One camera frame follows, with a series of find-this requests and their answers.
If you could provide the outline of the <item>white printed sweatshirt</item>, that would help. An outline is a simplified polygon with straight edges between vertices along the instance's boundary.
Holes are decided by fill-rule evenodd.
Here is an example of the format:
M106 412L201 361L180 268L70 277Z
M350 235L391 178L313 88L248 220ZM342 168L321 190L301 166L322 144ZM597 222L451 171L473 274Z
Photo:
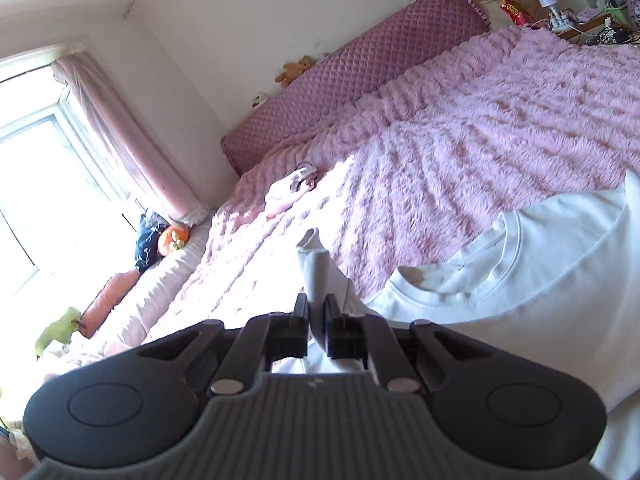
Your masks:
M639 473L639 179L506 210L448 260L400 266L369 300L337 267L317 229L296 246L313 307L333 295L345 313L390 325L425 318L562 370L599 393L608 426L593 465Z

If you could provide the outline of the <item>small pink white clothes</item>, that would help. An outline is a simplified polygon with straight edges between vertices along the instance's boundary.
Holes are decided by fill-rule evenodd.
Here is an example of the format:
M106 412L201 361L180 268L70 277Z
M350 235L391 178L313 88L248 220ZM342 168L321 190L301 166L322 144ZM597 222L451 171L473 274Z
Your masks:
M318 168L311 162L300 162L295 169L277 180L265 196L265 214L273 218L289 210L307 192L314 189Z

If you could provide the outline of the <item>orange plush toy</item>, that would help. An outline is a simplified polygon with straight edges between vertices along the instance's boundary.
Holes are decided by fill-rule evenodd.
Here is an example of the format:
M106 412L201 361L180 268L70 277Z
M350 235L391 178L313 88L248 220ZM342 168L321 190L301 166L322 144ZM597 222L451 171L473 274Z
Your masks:
M190 229L186 226L168 226L157 240L157 251L162 257L182 249L190 238Z

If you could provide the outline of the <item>dark blue floral cushion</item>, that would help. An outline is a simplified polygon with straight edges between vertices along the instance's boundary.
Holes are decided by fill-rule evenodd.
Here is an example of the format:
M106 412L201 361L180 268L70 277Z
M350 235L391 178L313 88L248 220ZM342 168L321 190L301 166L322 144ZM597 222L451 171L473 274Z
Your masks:
M158 240L169 223L155 211L141 215L137 229L134 266L140 274L149 269L158 259Z

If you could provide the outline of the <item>pink long pillow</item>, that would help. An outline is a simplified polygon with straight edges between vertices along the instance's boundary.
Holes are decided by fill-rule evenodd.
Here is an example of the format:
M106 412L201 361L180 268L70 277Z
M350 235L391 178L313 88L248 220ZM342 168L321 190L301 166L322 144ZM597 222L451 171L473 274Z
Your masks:
M101 327L114 307L137 284L139 278L140 272L137 268L112 276L81 315L78 322L81 335L90 339Z

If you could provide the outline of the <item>pink window curtain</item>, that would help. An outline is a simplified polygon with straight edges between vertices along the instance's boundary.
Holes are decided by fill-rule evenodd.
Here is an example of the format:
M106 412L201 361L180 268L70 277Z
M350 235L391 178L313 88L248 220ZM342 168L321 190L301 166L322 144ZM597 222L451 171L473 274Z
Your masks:
M104 150L128 174L142 204L175 224L203 223L209 206L160 150L91 54L64 55L52 68L55 77L70 89Z

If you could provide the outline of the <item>green plush toy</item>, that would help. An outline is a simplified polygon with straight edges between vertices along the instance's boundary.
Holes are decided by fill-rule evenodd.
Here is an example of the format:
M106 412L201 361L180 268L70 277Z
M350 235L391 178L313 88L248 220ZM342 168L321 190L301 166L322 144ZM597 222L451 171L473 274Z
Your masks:
M81 313L75 308L68 308L58 320L47 326L36 340L36 359L39 360L42 357L44 350L46 350L53 341L68 344L73 333L79 330L80 324Z

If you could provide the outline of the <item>brown teddy bear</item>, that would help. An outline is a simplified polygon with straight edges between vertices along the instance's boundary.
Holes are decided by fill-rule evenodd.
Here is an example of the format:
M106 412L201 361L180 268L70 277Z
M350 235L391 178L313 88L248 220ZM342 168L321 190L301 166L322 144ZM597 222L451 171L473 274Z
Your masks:
M316 61L309 55L303 56L295 63L286 63L282 67L282 72L276 77L274 82L280 84L282 88L288 87L300 75L310 70Z

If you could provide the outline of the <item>pink fluffy bed blanket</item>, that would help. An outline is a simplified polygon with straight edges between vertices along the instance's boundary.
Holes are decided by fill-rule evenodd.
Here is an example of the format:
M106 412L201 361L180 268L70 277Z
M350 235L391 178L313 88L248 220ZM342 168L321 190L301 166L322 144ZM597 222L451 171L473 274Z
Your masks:
M316 186L268 218L300 162ZM614 188L639 167L639 51L510 27L407 70L277 144L209 222L185 278L122 300L87 348L100 358L204 318L239 326L296 297L295 243L317 228L361 297L398 266L449 258L504 210Z

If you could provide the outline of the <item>purple quilted headboard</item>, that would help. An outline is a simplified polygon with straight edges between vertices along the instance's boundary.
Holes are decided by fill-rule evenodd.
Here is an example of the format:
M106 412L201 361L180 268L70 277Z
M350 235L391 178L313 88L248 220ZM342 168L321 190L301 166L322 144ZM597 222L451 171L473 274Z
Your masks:
M490 19L474 0L413 1L270 96L221 139L221 151L237 174L245 174L282 140L489 31Z

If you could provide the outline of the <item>red snack bag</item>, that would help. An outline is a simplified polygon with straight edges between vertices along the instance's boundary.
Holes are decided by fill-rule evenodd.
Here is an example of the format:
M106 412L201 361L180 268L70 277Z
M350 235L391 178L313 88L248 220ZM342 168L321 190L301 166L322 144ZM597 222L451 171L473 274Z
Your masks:
M500 8L515 25L527 26L533 23L529 13L513 0L501 0Z

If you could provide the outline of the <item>white table lamp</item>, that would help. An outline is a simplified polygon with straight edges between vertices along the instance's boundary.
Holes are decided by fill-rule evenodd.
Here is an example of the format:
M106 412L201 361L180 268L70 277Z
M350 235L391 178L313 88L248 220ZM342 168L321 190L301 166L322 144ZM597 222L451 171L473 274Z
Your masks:
M561 14L558 10L558 0L538 0L540 6L544 9L548 9L552 15L552 21L559 23Z

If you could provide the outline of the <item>wooden bedside table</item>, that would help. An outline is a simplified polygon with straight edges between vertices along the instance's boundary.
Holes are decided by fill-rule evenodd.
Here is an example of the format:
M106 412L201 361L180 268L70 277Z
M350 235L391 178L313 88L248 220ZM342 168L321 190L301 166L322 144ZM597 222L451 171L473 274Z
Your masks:
M615 21L610 14L600 14L589 21L570 25L567 30L556 34L574 44L639 47L639 33L629 25Z

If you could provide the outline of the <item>white window frame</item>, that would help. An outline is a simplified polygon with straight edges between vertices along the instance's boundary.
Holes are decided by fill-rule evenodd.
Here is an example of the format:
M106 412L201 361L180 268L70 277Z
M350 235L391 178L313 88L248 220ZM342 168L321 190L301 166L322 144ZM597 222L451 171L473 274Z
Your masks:
M102 276L134 263L142 205L52 67L66 47L1 61L1 281Z

